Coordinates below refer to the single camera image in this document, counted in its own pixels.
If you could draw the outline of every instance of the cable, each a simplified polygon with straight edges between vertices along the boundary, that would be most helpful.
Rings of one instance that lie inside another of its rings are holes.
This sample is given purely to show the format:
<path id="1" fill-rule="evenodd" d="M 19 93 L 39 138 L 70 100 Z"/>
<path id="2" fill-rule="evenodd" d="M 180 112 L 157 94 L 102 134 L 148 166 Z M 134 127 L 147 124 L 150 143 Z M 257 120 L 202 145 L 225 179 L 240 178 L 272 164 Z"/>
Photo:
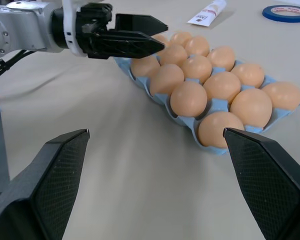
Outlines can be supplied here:
<path id="1" fill-rule="evenodd" d="M 13 62 L 16 58 L 20 57 L 22 54 L 24 54 L 26 52 L 26 50 L 21 50 L 19 51 L 16 55 L 14 55 L 11 59 L 9 59 L 8 61 L 6 61 L 6 65 L 9 66 L 11 64 L 11 62 Z"/>
<path id="2" fill-rule="evenodd" d="M 18 52 L 14 57 L 12 57 L 10 60 L 7 62 L 3 61 L 0 59 L 0 76 L 4 74 L 6 71 L 8 71 L 14 64 L 16 64 L 18 61 L 21 59 L 25 58 L 26 56 L 29 56 L 30 54 L 35 53 L 35 51 L 26 51 L 26 50 L 21 50 Z"/>

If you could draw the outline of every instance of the white tube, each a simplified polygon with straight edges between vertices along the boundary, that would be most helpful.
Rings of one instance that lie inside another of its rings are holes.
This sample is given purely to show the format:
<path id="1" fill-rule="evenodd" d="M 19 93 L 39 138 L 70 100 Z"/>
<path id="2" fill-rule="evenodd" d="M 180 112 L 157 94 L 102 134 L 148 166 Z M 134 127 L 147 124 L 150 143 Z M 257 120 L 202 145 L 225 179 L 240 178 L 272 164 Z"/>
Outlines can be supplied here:
<path id="1" fill-rule="evenodd" d="M 209 27 L 213 20 L 225 9 L 226 5 L 225 0 L 214 0 L 201 10 L 201 12 L 191 18 L 188 23 Z"/>

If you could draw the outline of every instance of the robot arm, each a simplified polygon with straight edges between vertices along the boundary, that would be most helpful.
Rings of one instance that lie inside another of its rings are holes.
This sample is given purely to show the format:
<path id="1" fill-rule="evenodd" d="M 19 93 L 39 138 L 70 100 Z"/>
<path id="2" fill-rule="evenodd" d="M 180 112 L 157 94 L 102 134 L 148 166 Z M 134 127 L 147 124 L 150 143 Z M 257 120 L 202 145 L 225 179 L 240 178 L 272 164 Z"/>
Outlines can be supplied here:
<path id="1" fill-rule="evenodd" d="M 15 50 L 59 53 L 70 49 L 80 57 L 143 58 L 164 49 L 150 36 L 168 26 L 152 16 L 117 14 L 107 29 L 113 7 L 106 3 L 14 1 L 0 5 L 0 58 Z"/>

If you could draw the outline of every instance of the blue tape roll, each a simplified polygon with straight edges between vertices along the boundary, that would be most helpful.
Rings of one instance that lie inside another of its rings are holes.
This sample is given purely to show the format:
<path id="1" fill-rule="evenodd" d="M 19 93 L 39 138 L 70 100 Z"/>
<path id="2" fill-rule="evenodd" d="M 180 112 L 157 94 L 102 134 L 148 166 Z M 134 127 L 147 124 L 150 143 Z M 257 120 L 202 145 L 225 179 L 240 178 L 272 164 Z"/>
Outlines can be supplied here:
<path id="1" fill-rule="evenodd" d="M 279 15 L 279 12 L 290 12 L 299 14 L 297 16 Z M 300 23 L 300 6 L 273 5 L 268 6 L 262 11 L 262 15 L 270 20 L 285 23 Z"/>

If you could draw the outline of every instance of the egg carton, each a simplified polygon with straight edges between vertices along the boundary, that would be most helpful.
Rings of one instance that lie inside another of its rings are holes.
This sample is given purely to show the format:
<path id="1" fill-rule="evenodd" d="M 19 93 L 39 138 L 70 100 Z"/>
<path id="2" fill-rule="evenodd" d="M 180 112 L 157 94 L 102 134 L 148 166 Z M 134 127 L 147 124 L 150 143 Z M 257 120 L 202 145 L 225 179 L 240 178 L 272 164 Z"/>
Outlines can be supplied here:
<path id="1" fill-rule="evenodd" d="M 122 71 L 126 75 L 128 75 L 134 81 L 135 84 L 137 84 L 140 88 L 143 88 L 145 90 L 145 92 L 147 93 L 147 95 L 153 101 L 155 101 L 159 105 L 165 106 L 169 116 L 177 124 L 179 124 L 181 126 L 186 126 L 191 130 L 195 142 L 199 145 L 199 147 L 201 149 L 203 149 L 207 152 L 210 152 L 210 153 L 217 154 L 217 155 L 223 155 L 228 152 L 227 148 L 218 148 L 218 147 L 214 147 L 214 146 L 203 146 L 199 142 L 199 139 L 198 139 L 199 124 L 202 122 L 202 120 L 206 116 L 208 116 L 212 113 L 215 113 L 215 112 L 220 112 L 220 111 L 229 112 L 229 104 L 228 104 L 227 100 L 217 99 L 217 98 L 211 99 L 210 101 L 208 101 L 204 112 L 202 114 L 200 114 L 198 117 L 178 116 L 172 111 L 171 106 L 170 106 L 170 97 L 167 94 L 156 93 L 156 94 L 154 94 L 154 96 L 151 96 L 151 94 L 150 94 L 150 79 L 148 77 L 145 77 L 145 76 L 134 77 L 133 76 L 131 69 L 130 69 L 130 65 L 131 65 L 131 61 L 132 61 L 130 58 L 115 57 L 114 60 L 117 63 L 117 65 L 122 69 Z M 243 63 L 242 61 L 236 60 L 234 63 L 234 66 L 237 66 L 242 63 Z M 225 72 L 225 71 L 226 71 L 225 68 L 213 67 L 211 76 L 213 76 L 217 73 L 220 73 L 220 72 Z M 200 83 L 199 79 L 192 79 L 192 78 L 186 78 L 185 81 L 193 81 L 196 83 Z M 260 89 L 262 89 L 263 87 L 265 87 L 268 84 L 275 83 L 275 82 L 276 82 L 276 80 L 274 78 L 272 78 L 271 76 L 265 75 L 263 83 L 260 86 Z M 251 88 L 255 88 L 255 87 L 248 86 L 248 85 L 241 85 L 240 91 L 243 91 L 246 89 L 251 89 Z M 244 129 L 248 132 L 252 132 L 252 133 L 256 133 L 256 134 L 264 133 L 269 128 L 271 128 L 279 119 L 282 119 L 282 118 L 292 114 L 293 112 L 294 111 L 285 110 L 285 109 L 281 109 L 281 108 L 273 108 L 271 118 L 264 128 L 245 125 Z"/>

